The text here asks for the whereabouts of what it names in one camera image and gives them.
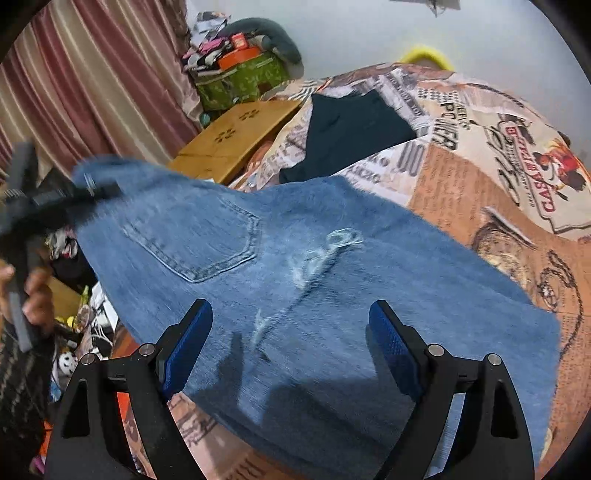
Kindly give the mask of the person left hand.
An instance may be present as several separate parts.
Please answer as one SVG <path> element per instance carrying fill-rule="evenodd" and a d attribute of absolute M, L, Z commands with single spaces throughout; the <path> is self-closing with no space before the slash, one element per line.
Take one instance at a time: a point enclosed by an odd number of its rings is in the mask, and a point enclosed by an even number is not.
<path fill-rule="evenodd" d="M 8 284 L 14 274 L 15 269 L 12 265 L 1 262 L 1 314 L 8 323 L 12 322 Z M 45 264 L 29 273 L 24 286 L 28 299 L 22 307 L 28 322 L 37 327 L 44 336 L 49 336 L 54 329 L 54 305 L 52 291 L 48 285 L 49 279 L 50 270 Z"/>

